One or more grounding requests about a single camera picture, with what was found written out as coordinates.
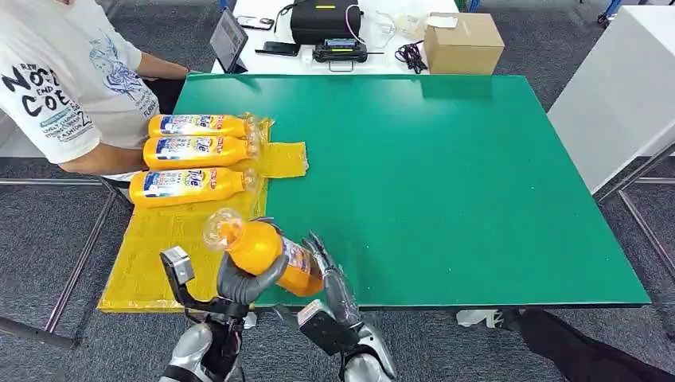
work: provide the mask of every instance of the green table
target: green table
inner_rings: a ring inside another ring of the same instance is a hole
[[[200,75],[176,107],[245,111],[306,142],[267,214],[318,233],[362,306],[650,302],[524,77]]]

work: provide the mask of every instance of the graphic print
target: graphic print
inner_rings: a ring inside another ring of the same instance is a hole
[[[20,99],[19,110],[36,121],[46,138],[68,142],[93,128],[92,120],[65,94],[51,68],[16,64],[11,74],[3,73],[0,79]]]
[[[89,60],[99,72],[106,77],[103,84],[113,92],[124,94],[135,100],[135,94],[145,88],[139,76],[119,60],[119,52],[110,37],[91,40],[92,50]]]
[[[128,96],[143,115],[151,117],[157,110],[156,97],[140,77],[119,59],[119,50],[112,39],[103,32],[101,34],[102,38],[89,41],[92,46],[89,60],[96,70],[105,75],[103,84],[113,92]]]

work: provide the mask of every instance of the clear bottle cap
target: clear bottle cap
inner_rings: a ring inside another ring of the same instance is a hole
[[[259,132],[260,127],[258,126],[258,117],[256,117],[253,114],[246,114],[244,116],[244,125],[246,133],[250,133],[252,131]]]
[[[235,209],[219,209],[204,224],[204,243],[212,251],[225,251],[241,237],[243,219]]]
[[[246,191],[253,192],[258,188],[258,174],[254,169],[248,169],[244,171],[244,177],[242,178],[243,186]]]
[[[258,158],[260,156],[260,132],[250,131],[246,135],[246,153],[249,158]]]

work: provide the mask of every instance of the white t-shirt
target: white t-shirt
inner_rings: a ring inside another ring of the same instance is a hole
[[[141,148],[159,111],[140,62],[94,0],[2,0],[0,107],[51,163],[99,142]]]

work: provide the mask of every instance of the yellow sheet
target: yellow sheet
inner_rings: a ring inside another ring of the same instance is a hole
[[[232,168],[249,167],[265,177],[255,193],[239,193],[225,201],[135,209],[98,308],[116,313],[181,311],[159,259],[160,251],[175,245],[183,247],[192,260],[195,279],[188,283],[190,293],[201,300],[215,296],[222,256],[206,249],[202,241],[205,220],[223,207],[236,209],[244,218],[264,215],[268,177],[305,175],[305,143],[266,143],[257,162]]]

